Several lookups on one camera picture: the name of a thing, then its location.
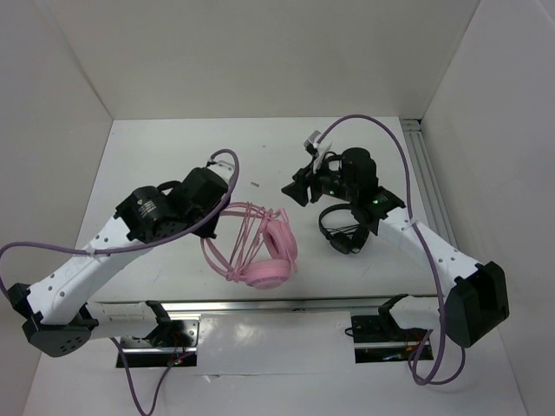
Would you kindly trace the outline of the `pink gaming headphones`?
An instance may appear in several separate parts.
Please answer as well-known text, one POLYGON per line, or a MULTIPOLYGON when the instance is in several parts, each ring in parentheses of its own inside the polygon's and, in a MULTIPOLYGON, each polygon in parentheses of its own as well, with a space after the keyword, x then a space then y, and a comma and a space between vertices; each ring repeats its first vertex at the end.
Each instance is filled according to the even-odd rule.
POLYGON ((210 238, 200 240, 208 266, 232 283, 275 289, 297 271, 297 240, 283 208, 233 202, 221 212, 241 220, 231 254, 224 256, 210 238))

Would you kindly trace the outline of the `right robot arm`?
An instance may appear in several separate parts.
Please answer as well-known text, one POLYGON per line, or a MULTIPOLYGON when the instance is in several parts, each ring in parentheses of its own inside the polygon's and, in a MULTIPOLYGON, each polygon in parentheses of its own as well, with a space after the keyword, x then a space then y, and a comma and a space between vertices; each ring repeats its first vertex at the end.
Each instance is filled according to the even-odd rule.
POLYGON ((409 214, 404 200, 379 185, 376 164, 367 150, 352 147, 341 154, 308 145, 310 163, 299 169, 283 194, 301 206, 323 195, 340 199, 335 210, 346 210, 357 223, 353 237, 320 231, 346 254, 364 245, 373 234, 395 245, 438 277, 439 306, 424 297, 398 295, 379 308, 378 328, 389 340, 407 330, 444 329, 462 348, 470 348, 509 316, 504 270, 495 262, 479 263, 409 214))

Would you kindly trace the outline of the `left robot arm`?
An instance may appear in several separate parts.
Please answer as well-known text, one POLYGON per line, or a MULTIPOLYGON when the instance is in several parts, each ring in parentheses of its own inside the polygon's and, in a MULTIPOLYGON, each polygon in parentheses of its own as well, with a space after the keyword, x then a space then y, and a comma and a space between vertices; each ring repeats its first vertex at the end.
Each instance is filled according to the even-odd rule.
POLYGON ((183 235, 212 236, 238 175, 234 166, 211 162, 183 181, 135 189, 96 236, 58 270, 31 285, 16 283, 7 295, 24 317, 29 344, 62 357, 93 339, 132 336, 164 344, 177 324, 158 301, 101 303, 91 297, 154 246, 183 235))

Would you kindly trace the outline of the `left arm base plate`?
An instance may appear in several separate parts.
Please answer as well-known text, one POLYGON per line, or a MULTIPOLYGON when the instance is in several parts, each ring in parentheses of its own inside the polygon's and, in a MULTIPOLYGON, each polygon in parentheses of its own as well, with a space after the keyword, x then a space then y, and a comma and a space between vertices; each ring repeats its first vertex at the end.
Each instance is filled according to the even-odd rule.
POLYGON ((198 360, 200 315, 182 315, 173 320, 165 338, 125 336, 119 339, 130 368, 196 367, 198 360))

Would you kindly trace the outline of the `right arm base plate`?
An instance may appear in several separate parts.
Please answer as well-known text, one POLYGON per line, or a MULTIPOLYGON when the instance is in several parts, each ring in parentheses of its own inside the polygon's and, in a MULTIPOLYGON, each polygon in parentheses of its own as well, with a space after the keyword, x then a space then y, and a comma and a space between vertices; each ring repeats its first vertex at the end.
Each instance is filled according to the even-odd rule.
POLYGON ((354 342, 357 364, 407 361, 426 334, 419 328, 386 330, 378 315, 353 315, 350 320, 344 333, 354 342))

